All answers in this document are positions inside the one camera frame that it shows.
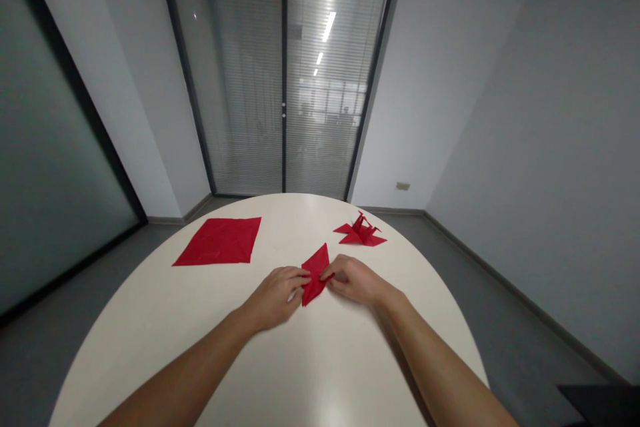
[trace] forearm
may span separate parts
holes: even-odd
[[[375,308],[393,330],[439,427],[516,425],[491,391],[402,292],[390,288]]]
[[[192,426],[254,333],[238,309],[149,379],[101,426]]]

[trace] gray wall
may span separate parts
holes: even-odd
[[[640,0],[527,0],[427,211],[640,382]]]
[[[166,0],[46,0],[148,216],[209,192]]]
[[[524,1],[397,0],[354,204],[424,208]]]

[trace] red origami crane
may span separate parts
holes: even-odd
[[[373,235],[373,232],[381,230],[378,227],[374,227],[369,223],[369,220],[364,216],[364,214],[358,210],[360,216],[357,218],[353,225],[344,224],[341,227],[338,227],[334,232],[339,232],[340,234],[347,234],[340,243],[341,244],[363,244],[369,247],[375,247],[376,245],[382,244],[386,242],[387,239],[383,239],[380,237],[376,237]]]
[[[327,278],[322,282],[320,280],[320,274],[322,274],[323,270],[327,268],[328,265],[329,250],[327,250],[327,244],[320,247],[318,251],[309,258],[309,260],[302,264],[302,268],[310,272],[309,277],[311,278],[311,281],[302,287],[305,290],[302,294],[303,307],[306,307],[311,300],[315,299],[325,289],[325,285],[329,279]]]

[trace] origami crane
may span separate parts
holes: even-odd
[[[358,210],[360,216],[353,222],[353,225],[344,224],[343,226],[338,227],[334,232],[339,232],[340,234],[347,234],[340,243],[341,244],[363,244],[369,247],[375,247],[376,245],[382,244],[386,242],[387,239],[383,239],[380,237],[376,237],[373,235],[373,232],[376,230],[381,232],[378,227],[374,227],[369,223],[369,220],[364,216],[364,214]]]

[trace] frosted glass panel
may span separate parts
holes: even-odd
[[[27,0],[1,2],[4,313],[138,219]]]

